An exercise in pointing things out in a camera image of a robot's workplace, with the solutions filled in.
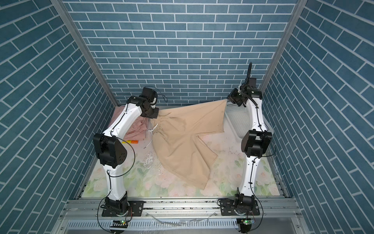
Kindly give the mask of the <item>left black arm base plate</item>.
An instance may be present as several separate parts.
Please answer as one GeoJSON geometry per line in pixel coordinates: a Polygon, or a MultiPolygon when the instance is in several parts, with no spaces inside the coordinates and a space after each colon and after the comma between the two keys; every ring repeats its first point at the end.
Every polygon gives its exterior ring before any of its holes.
{"type": "Polygon", "coordinates": [[[137,217],[141,216],[144,208],[144,201],[116,201],[113,204],[101,204],[103,217],[137,217]]]}

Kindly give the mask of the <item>rainbow striped shorts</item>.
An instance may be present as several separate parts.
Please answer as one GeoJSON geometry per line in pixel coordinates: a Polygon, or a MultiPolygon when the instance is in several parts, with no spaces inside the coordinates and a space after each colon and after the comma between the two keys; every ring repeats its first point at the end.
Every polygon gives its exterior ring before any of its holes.
{"type": "Polygon", "coordinates": [[[138,140],[125,140],[125,141],[122,141],[122,143],[128,143],[128,144],[138,144],[139,141],[138,140]]]}

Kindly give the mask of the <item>pink shorts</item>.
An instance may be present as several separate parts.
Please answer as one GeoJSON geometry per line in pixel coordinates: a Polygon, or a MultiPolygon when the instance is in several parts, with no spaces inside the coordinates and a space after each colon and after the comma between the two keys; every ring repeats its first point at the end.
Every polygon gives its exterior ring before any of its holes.
{"type": "MultiPolygon", "coordinates": [[[[114,121],[120,116],[122,111],[125,109],[125,106],[115,107],[114,113],[112,115],[111,121],[108,124],[110,127],[114,121]]],[[[129,130],[127,131],[126,135],[122,138],[124,140],[138,140],[142,141],[146,139],[146,131],[148,129],[149,119],[144,117],[138,117],[129,130]]]]}

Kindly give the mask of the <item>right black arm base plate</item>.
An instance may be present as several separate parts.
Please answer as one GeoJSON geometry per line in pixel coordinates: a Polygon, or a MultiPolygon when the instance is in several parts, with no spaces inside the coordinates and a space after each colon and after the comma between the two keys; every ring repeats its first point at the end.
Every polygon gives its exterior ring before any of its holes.
{"type": "Polygon", "coordinates": [[[257,200],[254,200],[252,205],[234,205],[234,200],[232,199],[218,199],[217,205],[220,208],[222,216],[234,216],[234,215],[248,215],[257,216],[260,215],[259,206],[257,200]]]}

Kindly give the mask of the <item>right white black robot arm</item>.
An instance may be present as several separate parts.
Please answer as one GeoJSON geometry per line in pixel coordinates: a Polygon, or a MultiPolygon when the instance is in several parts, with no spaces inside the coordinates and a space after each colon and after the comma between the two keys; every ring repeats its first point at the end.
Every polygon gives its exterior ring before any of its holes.
{"type": "Polygon", "coordinates": [[[228,101],[245,108],[249,118],[244,126],[247,132],[241,142],[245,163],[242,182],[234,198],[235,207],[254,206],[257,167],[272,140],[272,133],[266,127],[262,112],[263,95],[255,84],[256,79],[248,76],[244,83],[228,96],[228,101]]]}

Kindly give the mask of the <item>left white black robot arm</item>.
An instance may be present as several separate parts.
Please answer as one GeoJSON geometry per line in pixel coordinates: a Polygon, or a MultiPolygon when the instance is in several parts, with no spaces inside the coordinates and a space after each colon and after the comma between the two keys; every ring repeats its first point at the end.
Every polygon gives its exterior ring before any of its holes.
{"type": "Polygon", "coordinates": [[[103,165],[108,184],[108,195],[105,205],[124,215],[129,209],[127,191],[124,187],[123,163],[127,158],[127,149],[122,141],[132,124],[139,117],[155,119],[159,109],[156,108],[158,93],[144,87],[139,96],[131,96],[119,116],[103,132],[93,136],[96,157],[103,165]]]}

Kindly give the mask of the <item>white plastic laundry basket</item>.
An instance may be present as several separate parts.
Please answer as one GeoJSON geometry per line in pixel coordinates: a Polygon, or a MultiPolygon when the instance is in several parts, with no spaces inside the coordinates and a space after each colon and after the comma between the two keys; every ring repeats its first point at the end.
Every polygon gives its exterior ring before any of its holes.
{"type": "Polygon", "coordinates": [[[224,126],[225,130],[230,127],[237,142],[240,142],[248,130],[251,129],[252,114],[250,114],[250,111],[250,108],[244,106],[239,107],[238,105],[227,101],[224,126]]]}

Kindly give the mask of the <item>beige shorts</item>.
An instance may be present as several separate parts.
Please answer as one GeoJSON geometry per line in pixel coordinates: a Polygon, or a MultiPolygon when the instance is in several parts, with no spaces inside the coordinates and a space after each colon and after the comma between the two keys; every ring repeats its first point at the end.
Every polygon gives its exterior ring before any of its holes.
{"type": "Polygon", "coordinates": [[[202,136],[224,131],[227,100],[160,110],[152,145],[163,167],[188,184],[204,189],[217,158],[202,136]]]}

